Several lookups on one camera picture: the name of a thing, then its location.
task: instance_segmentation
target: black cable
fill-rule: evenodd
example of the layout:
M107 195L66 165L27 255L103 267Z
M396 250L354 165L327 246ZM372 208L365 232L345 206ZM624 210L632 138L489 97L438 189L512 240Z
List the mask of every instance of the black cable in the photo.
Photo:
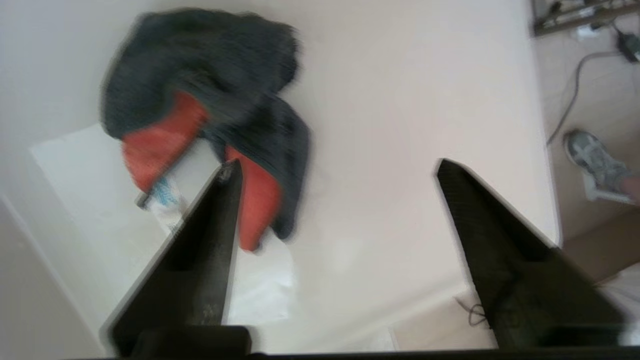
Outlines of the black cable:
M571 98L569 105L564 110L562 117L560 117L560 121L558 122L558 125L554 129L553 133L551 133L551 136L549 136L549 139L547 140L547 146L549 146L551 142L554 141L554 139L558 135L558 132L560 132L560 129L562 128L562 125L564 125L564 122L566 121L567 116L569 116L569 113L571 112L573 105L575 105L575 101L578 99L578 92L580 90L580 72L582 71L582 67L584 66L584 64L586 64L589 60L592 60L592 59L608 58L610 56L618 56L618 55L620 55L620 53L617 51L607 51L602 53L589 54L580 60L580 62L578 63L578 66L575 68L575 85L574 85L575 88L573 89L573 97Z
M486 316L484 315L484 313L480 313L476 310L477 307L482 307L482 305L476 304L476 305L473 305L472 307L467 307L465 303L462 302L462 300L458 299L457 297L454 297L453 299L455 299L455 301L458 303L458 305L460 305L460 307L462 307L466 312L468 312L469 317L467 321L469 322L469 326L476 327L486 321ZM480 320L472 321L473 315L482 316L482 318Z

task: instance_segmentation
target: gray sneaker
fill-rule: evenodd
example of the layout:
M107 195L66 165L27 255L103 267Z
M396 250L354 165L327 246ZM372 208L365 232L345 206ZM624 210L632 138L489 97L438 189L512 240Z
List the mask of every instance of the gray sneaker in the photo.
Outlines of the gray sneaker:
M627 166L614 159L595 135L573 130L564 135L564 150L572 163L591 174L598 186L620 192L620 181L630 174Z

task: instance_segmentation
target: dark gray towel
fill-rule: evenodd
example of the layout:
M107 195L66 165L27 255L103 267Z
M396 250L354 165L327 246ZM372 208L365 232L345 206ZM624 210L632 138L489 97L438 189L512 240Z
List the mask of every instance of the dark gray towel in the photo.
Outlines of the dark gray towel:
M224 161L229 144L270 172L284 198L272 223L294 228L308 160L309 131L277 93L297 69L293 29L257 15L178 10L144 15L107 75L103 126L115 137L151 126L182 90L207 109L203 130Z

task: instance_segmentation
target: power adapter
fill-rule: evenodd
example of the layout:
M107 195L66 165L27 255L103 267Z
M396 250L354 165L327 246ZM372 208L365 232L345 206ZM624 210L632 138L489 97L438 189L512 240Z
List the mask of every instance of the power adapter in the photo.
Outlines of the power adapter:
M618 32L618 50L624 55L631 63L637 63L640 61L640 38L637 35L631 33L623 33L620 30Z

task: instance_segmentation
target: red fabric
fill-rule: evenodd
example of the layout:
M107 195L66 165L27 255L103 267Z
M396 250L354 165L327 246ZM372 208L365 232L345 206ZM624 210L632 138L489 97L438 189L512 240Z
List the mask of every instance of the red fabric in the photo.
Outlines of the red fabric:
M206 109L186 92L177 92L174 104L162 121L122 139L125 165L136 186L145 193L180 158L207 120Z
M240 161L243 173L243 193L238 214L240 248L254 251L280 209L282 189L267 170L238 150L227 146L225 152L227 161Z

